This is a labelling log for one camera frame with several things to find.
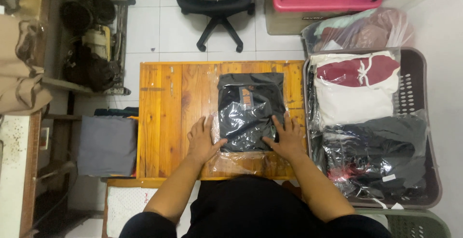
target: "green plastic basket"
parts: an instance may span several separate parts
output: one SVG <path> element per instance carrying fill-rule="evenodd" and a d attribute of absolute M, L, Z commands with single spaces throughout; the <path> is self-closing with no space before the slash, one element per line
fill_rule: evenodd
<path fill-rule="evenodd" d="M 447 224 L 428 210 L 356 208 L 358 214 L 384 214 L 393 238 L 450 238 Z"/>

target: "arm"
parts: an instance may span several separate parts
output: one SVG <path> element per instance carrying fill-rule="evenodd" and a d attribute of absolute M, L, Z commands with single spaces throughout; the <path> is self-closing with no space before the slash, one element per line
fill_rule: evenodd
<path fill-rule="evenodd" d="M 204 121 L 205 117 L 201 117 L 187 134 L 190 141 L 188 155 L 149 200 L 144 212 L 158 213 L 175 224 L 180 220 L 202 166 L 227 142 L 227 139 L 221 139 L 212 145 L 212 116 L 205 125 Z"/>
<path fill-rule="evenodd" d="M 275 116 L 272 116 L 272 119 L 280 136 L 280 142 L 275 143 L 267 137 L 264 137 L 263 141 L 291 164 L 302 189 L 302 196 L 314 215 L 328 222 L 344 215 L 354 214 L 355 209 L 347 199 L 307 156 L 302 145 L 303 133 L 296 119 L 291 119 L 286 112 L 284 129 Z"/>

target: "person's left hand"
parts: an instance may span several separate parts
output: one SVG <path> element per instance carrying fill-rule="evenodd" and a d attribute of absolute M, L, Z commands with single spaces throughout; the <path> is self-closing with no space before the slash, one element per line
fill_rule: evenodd
<path fill-rule="evenodd" d="M 205 125 L 204 120 L 205 116 L 201 117 L 199 121 L 191 127 L 191 131 L 187 134 L 188 140 L 190 141 L 188 156 L 201 163 L 201 165 L 212 158 L 220 147 L 228 141 L 227 139 L 221 139 L 216 144 L 212 145 L 211 125 L 213 116 L 210 115 L 207 118 Z"/>

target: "person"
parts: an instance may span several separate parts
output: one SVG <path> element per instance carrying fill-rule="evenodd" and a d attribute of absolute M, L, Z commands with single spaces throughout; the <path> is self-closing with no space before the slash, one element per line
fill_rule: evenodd
<path fill-rule="evenodd" d="M 286 159 L 302 190 L 302 199 L 273 180 L 243 175 L 222 182 L 201 182 L 190 207 L 183 238 L 196 237 L 356 237 L 390 238 L 379 222 L 356 215 L 355 209 L 307 156 L 303 132 L 288 112 L 284 127 L 272 116 L 279 142 L 263 137 Z M 212 117 L 199 119 L 187 134 L 188 154 L 147 203 L 124 226 L 120 238 L 174 238 L 200 170 L 227 142 L 211 141 Z"/>

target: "gray basket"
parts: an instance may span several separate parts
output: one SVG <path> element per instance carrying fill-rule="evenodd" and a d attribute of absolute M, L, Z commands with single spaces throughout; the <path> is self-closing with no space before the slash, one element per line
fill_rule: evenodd
<path fill-rule="evenodd" d="M 317 54 L 356 54 L 363 55 L 367 53 L 373 53 L 384 50 L 398 50 L 399 48 L 390 48 L 390 49 L 351 49 L 351 50 L 337 50 L 337 51 L 323 51 L 314 53 Z M 418 50 L 412 47 L 402 47 L 401 50 L 401 92 L 405 90 L 406 92 L 412 92 L 413 100 L 408 98 L 405 99 L 406 102 L 401 102 L 402 99 L 395 99 L 396 105 L 400 107 L 401 113 L 410 113 L 412 111 L 417 111 L 419 109 L 426 110 L 427 121 L 429 122 L 429 117 L 427 113 L 427 94 L 426 94 L 426 60 Z M 307 69 L 310 58 L 306 61 L 303 68 L 303 80 L 304 80 L 304 104 L 307 100 Z M 306 112 L 306 125 L 309 125 L 307 119 L 307 114 L 309 113 L 307 105 L 305 105 Z M 310 136 L 309 128 L 306 127 L 306 135 Z M 310 158 L 312 158 L 312 149 L 310 146 L 310 138 L 306 138 L 307 149 Z M 434 149 L 432 147 L 431 134 L 428 134 L 428 140 L 426 143 L 426 173 L 425 181 L 426 188 L 425 193 L 427 198 L 425 199 L 405 199 L 405 200 L 393 200 L 386 198 L 381 200 L 388 208 L 392 207 L 396 203 L 401 204 L 405 209 L 427 209 L 431 208 L 437 203 L 439 203 L 442 196 L 442 185 L 439 179 L 439 174 L 437 172 L 437 163 L 434 156 Z M 353 206 L 359 207 L 378 207 L 381 208 L 381 205 L 372 199 L 362 199 L 356 197 L 349 197 L 349 202 Z"/>
<path fill-rule="evenodd" d="M 445 222 L 428 210 L 357 208 L 358 214 L 384 214 L 393 238 L 450 238 Z"/>

